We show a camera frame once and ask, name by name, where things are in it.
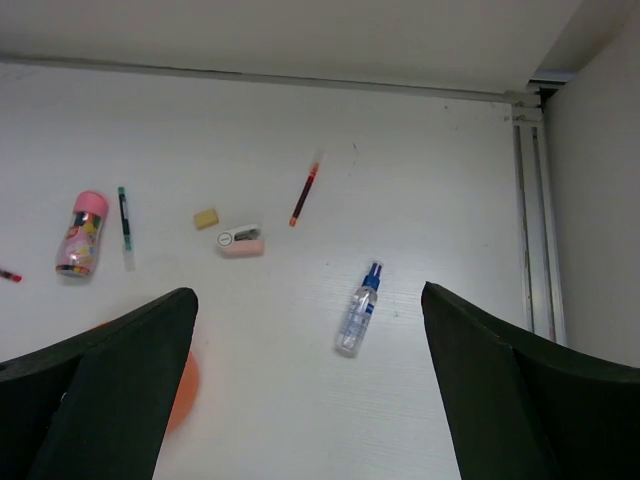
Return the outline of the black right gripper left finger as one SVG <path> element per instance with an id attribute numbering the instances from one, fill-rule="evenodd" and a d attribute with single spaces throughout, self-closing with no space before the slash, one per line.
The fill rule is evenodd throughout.
<path id="1" fill-rule="evenodd" d="M 178 288 L 2 362 L 2 478 L 152 478 L 197 313 Z"/>

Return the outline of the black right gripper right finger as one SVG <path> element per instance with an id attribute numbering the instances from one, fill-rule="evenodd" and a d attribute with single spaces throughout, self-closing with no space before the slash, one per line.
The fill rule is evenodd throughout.
<path id="1" fill-rule="evenodd" d="M 464 479 L 636 479 L 639 371 L 427 283 L 429 350 Z"/>

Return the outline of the pink-capped patterned bottle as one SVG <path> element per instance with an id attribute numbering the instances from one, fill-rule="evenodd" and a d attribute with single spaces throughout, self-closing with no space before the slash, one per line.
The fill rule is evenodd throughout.
<path id="1" fill-rule="evenodd" d="M 100 238 L 109 211 L 107 199 L 99 192 L 81 192 L 56 257 L 55 270 L 69 277 L 90 277 L 96 269 Z"/>

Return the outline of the yellow eraser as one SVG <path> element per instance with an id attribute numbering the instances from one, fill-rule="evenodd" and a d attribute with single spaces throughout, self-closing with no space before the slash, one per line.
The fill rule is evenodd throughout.
<path id="1" fill-rule="evenodd" d="M 193 220 L 197 230 L 206 229 L 219 223 L 217 211 L 213 208 L 196 213 Z"/>

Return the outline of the pink white mini stapler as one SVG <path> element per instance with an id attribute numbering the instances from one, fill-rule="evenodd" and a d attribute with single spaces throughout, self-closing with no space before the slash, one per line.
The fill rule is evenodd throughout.
<path id="1" fill-rule="evenodd" d="M 225 258 L 262 256 L 265 242 L 258 224 L 248 224 L 222 231 L 217 239 L 217 251 Z"/>

